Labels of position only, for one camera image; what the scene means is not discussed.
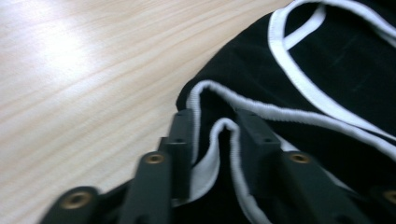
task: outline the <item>brass grommet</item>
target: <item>brass grommet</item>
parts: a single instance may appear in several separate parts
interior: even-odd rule
[[[387,190],[383,195],[390,203],[396,204],[396,190]]]
[[[92,198],[92,195],[87,191],[79,191],[68,195],[61,203],[64,209],[76,209],[87,204]]]
[[[165,160],[165,158],[163,157],[163,155],[160,155],[160,154],[151,154],[146,157],[146,163],[149,163],[149,164],[161,163],[161,162],[163,162],[163,160]]]
[[[298,163],[309,163],[309,157],[303,155],[303,154],[299,154],[299,153],[293,153],[290,155],[290,159],[292,161],[298,162]]]

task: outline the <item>black fabric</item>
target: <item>black fabric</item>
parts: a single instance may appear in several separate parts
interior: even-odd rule
[[[392,3],[361,2],[396,26]],[[316,8],[317,4],[306,4],[293,10],[285,33],[300,27]],[[336,7],[326,7],[326,11],[325,22],[293,47],[291,56],[336,102],[396,135],[396,49],[353,13]],[[189,93],[198,82],[214,80],[249,99],[323,114],[294,88],[269,50],[270,17],[262,17],[225,45],[186,84],[177,99],[177,108],[186,108]],[[233,109],[214,92],[204,91],[201,99],[198,160],[208,148],[213,123],[224,117],[234,119]],[[277,121],[270,121],[270,125],[277,134],[315,156],[327,170],[362,195],[371,186],[396,185],[395,162],[371,146],[324,128]],[[221,171],[214,188],[202,199],[177,208],[177,223],[248,222],[233,195],[226,135],[220,139]]]

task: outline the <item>black garment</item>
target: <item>black garment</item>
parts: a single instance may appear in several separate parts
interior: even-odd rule
[[[177,99],[179,110],[200,110],[193,164],[205,157],[215,122],[243,108],[360,195],[396,186],[395,8],[391,1],[295,1],[254,22]],[[219,135],[213,188],[178,207],[176,223],[248,223],[235,196],[229,139]]]

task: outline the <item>wooden table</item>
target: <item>wooden table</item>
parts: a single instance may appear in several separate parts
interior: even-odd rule
[[[183,85],[290,0],[2,0],[0,223],[110,190],[166,136]]]

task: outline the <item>wood grain surface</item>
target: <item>wood grain surface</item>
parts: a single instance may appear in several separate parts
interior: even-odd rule
[[[289,1],[0,1],[0,223],[131,178],[183,85]]]

